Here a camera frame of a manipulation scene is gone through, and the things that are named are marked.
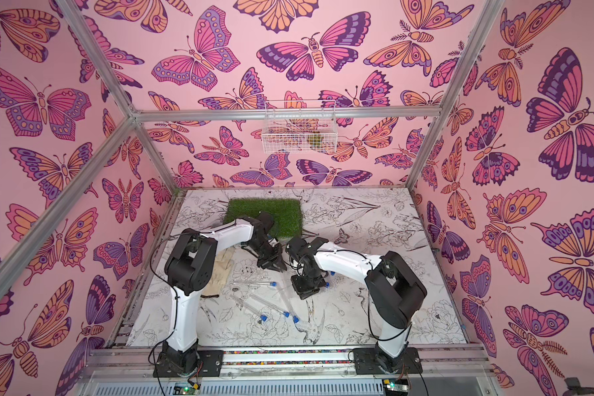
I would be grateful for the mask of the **test tube blue stopper two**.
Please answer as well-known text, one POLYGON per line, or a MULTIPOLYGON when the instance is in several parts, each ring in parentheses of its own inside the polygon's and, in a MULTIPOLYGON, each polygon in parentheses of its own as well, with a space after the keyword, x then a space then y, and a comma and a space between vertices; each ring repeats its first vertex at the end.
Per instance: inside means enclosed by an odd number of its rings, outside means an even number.
POLYGON ((290 317, 292 317, 293 323, 300 322, 300 318, 295 313, 295 309, 294 309, 292 303, 290 302, 290 298, 289 298, 289 295, 286 292, 286 288, 284 286, 279 286, 278 287, 278 292, 280 294, 280 297, 281 297, 281 299, 282 299, 285 307, 287 308, 287 311, 288 311, 290 317))

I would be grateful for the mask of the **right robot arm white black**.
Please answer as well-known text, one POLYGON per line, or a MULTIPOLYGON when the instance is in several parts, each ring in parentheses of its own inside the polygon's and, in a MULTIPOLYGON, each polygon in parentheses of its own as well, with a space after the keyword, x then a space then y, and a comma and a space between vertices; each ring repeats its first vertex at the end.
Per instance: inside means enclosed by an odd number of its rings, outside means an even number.
POLYGON ((290 278, 292 287, 302 300, 318 294, 327 285, 327 272, 366 286, 367 306, 375 307, 383 320, 382 332, 375 337, 375 359, 385 373, 401 371, 413 316, 427 297, 425 285, 402 256, 393 251, 382 256, 368 255, 320 237, 311 242, 294 237, 285 251, 296 267, 296 274, 290 278))

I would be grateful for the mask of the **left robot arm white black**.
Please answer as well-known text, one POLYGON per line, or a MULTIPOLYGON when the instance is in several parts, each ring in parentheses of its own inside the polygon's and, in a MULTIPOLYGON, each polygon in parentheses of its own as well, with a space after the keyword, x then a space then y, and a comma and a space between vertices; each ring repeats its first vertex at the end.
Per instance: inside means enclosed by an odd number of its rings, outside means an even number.
POLYGON ((271 214, 262 211, 256 217, 239 217, 214 229, 185 229, 164 266, 172 292, 170 334, 160 344, 153 362, 157 379, 194 376, 201 370, 198 313, 203 290, 215 272, 219 252, 244 245, 257 256, 257 265, 277 272, 286 270, 281 244, 271 243, 268 233, 275 225, 271 214))

